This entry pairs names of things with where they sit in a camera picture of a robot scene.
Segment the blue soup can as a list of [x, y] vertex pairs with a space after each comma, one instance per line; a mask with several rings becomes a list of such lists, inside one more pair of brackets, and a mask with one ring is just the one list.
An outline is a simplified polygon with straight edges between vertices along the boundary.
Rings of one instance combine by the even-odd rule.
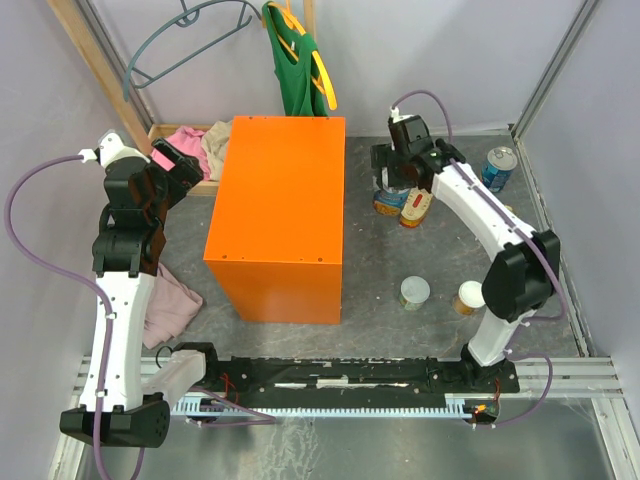
[[388, 169], [383, 167], [374, 177], [376, 191], [373, 196], [373, 208], [381, 215], [398, 216], [406, 203], [410, 189], [391, 187], [388, 180]]

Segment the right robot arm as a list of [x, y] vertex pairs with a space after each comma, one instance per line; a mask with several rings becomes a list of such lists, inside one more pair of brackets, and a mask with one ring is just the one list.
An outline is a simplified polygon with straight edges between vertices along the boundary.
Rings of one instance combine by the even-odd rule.
[[486, 311], [466, 345], [471, 359], [458, 368], [463, 386], [481, 391], [494, 381], [493, 365], [505, 358], [518, 326], [534, 320], [547, 300], [561, 293], [560, 240], [553, 231], [539, 232], [517, 218], [442, 139], [416, 154], [375, 145], [371, 165], [379, 180], [397, 173], [404, 188], [423, 188], [448, 206], [491, 261], [481, 286]]

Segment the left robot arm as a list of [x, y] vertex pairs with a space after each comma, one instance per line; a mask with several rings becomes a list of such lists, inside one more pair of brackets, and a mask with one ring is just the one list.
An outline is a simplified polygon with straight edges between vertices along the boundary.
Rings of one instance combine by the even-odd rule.
[[92, 246], [98, 319], [79, 405], [60, 418], [62, 433], [87, 444], [157, 448], [176, 403], [192, 386], [209, 390], [221, 378], [209, 342], [183, 343], [150, 379], [141, 376], [145, 315], [166, 243], [166, 216], [203, 179], [195, 157], [164, 139], [152, 145], [172, 162], [170, 170], [115, 132], [93, 152], [105, 170], [108, 197]]

